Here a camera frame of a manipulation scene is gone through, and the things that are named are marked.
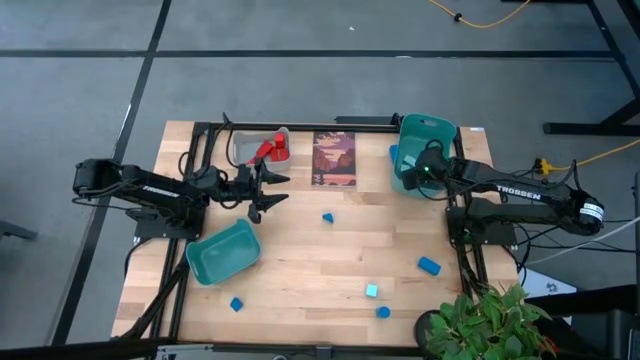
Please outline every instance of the picture book cover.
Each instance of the picture book cover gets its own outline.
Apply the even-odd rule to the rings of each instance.
[[[356,134],[313,134],[311,185],[356,186]]]

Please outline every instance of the wooden table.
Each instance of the wooden table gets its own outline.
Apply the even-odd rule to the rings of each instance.
[[[189,148],[193,125],[167,122],[154,172],[181,179],[178,157]],[[484,130],[461,128],[461,134],[466,158],[491,164]],[[224,153],[227,135],[221,133],[212,163],[231,177],[235,172]],[[263,187],[290,197],[254,225],[262,243],[258,263],[215,287],[189,276],[180,341],[414,347],[416,318],[462,292],[448,242],[446,202],[391,189],[389,146],[397,134],[356,134],[358,185],[347,190],[311,186],[312,138],[313,132],[292,132],[291,169],[284,172],[291,181]],[[246,216],[247,206],[224,210],[212,203],[202,238]],[[323,222],[326,211],[334,214],[335,224]],[[131,257],[113,335],[128,330],[156,295],[167,244],[166,239],[149,241]],[[493,284],[507,287],[517,281],[513,260],[502,248],[483,249]],[[421,256],[442,265],[440,275],[419,270]],[[378,285],[375,299],[365,296],[369,283]],[[161,335],[168,333],[173,296]],[[238,313],[229,307],[233,297],[244,303]],[[376,318],[374,309],[382,305],[391,308],[389,319]]]

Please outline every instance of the yellow cable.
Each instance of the yellow cable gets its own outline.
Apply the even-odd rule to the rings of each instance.
[[[429,0],[429,2],[432,3],[433,5],[439,7],[440,9],[444,10],[447,14],[451,15],[452,17],[454,17],[454,18],[456,17],[456,14],[453,11],[447,9],[444,5],[438,3],[437,1]],[[522,5],[518,6],[517,9],[513,10],[513,12],[511,14],[509,14],[509,15],[505,16],[504,18],[502,18],[502,19],[500,19],[500,20],[498,20],[498,21],[496,21],[494,23],[491,23],[491,24],[477,25],[477,24],[474,24],[472,22],[469,22],[469,21],[465,20],[463,17],[460,17],[460,22],[463,23],[463,24],[469,25],[471,27],[474,27],[476,29],[488,29],[490,27],[494,27],[496,25],[499,25],[499,24],[509,20],[513,15],[517,14],[520,10],[522,10],[522,8],[527,6],[527,4],[529,4],[530,2],[531,2],[531,0],[525,1],[524,3],[522,3]]]
[[[592,162],[592,161],[596,161],[596,160],[598,160],[598,159],[602,159],[602,158],[603,158],[603,157],[605,157],[605,156],[609,156],[609,155],[611,155],[611,154],[615,154],[615,153],[617,153],[617,152],[619,152],[619,151],[622,151],[622,150],[628,149],[628,148],[630,148],[630,147],[632,147],[632,146],[634,146],[634,145],[636,145],[636,144],[640,144],[640,140],[632,141],[632,142],[630,142],[630,143],[629,143],[629,144],[627,144],[627,145],[620,146],[619,148],[616,148],[616,149],[613,149],[613,150],[609,150],[609,151],[607,151],[607,152],[603,152],[602,154],[600,154],[600,155],[596,155],[596,156],[594,156],[594,157],[592,157],[592,158],[589,158],[589,159],[587,159],[587,160],[582,160],[582,161],[578,162],[576,165],[577,165],[577,166],[581,166],[581,165],[588,164],[588,163],[590,163],[590,162]],[[564,166],[564,167],[555,167],[555,166],[553,166],[553,165],[549,164],[549,171],[550,171],[550,172],[551,172],[551,171],[566,171],[566,170],[569,170],[569,168],[570,168],[569,166]]]

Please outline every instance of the teal plastic bin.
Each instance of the teal plastic bin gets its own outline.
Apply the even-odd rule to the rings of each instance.
[[[253,265],[260,258],[260,242],[245,219],[212,237],[187,245],[187,261],[196,280],[215,285]]]
[[[442,143],[444,146],[442,153],[445,158],[449,158],[449,150],[451,149],[451,144],[453,143],[456,133],[456,126],[447,120],[422,114],[406,115],[402,120],[397,155],[393,163],[391,179],[393,190],[404,195],[423,199],[424,197],[418,189],[411,191],[404,189],[400,178],[402,161],[407,155],[417,159],[420,152],[422,152],[427,145],[427,142],[433,139],[439,140]],[[420,189],[424,194],[429,196],[434,196],[444,190],[444,188],[434,185],[421,186]]]

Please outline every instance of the white cable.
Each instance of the white cable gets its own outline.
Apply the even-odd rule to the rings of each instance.
[[[598,241],[600,241],[600,240],[604,240],[604,239],[608,238],[609,236],[611,236],[611,235],[613,235],[613,234],[616,234],[616,233],[618,233],[618,232],[620,232],[620,231],[622,231],[622,230],[624,230],[624,229],[628,228],[629,226],[631,226],[631,225],[633,225],[633,224],[637,223],[638,221],[640,221],[640,216],[638,216],[637,218],[635,218],[635,219],[633,219],[633,220],[629,221],[628,223],[626,223],[626,224],[624,224],[624,225],[620,226],[619,228],[617,228],[617,229],[615,229],[615,230],[613,230],[613,231],[611,231],[611,232],[608,232],[608,233],[606,233],[606,234],[604,234],[604,235],[600,236],[599,238],[595,238],[595,239],[593,239],[593,240],[589,240],[589,241],[584,242],[584,243],[582,243],[582,244],[580,244],[580,245],[576,245],[576,246],[574,246],[574,247],[572,247],[572,248],[569,248],[569,249],[566,249],[566,250],[562,250],[562,251],[560,251],[560,252],[557,252],[557,253],[555,253],[555,254],[553,254],[553,255],[549,255],[549,256],[547,256],[547,257],[545,257],[545,258],[542,258],[542,259],[539,259],[539,260],[530,261],[530,262],[529,262],[529,261],[527,261],[527,265],[539,264],[539,263],[541,263],[541,262],[545,262],[545,261],[547,261],[547,260],[551,260],[551,259],[553,259],[553,258],[555,258],[555,257],[560,256],[560,255],[564,255],[564,254],[568,253],[569,251],[573,251],[573,250],[575,250],[575,249],[579,249],[579,248],[581,248],[581,247],[583,247],[583,246],[585,246],[585,245],[588,245],[588,244],[591,244],[591,243],[594,243],[594,242],[598,242]]]

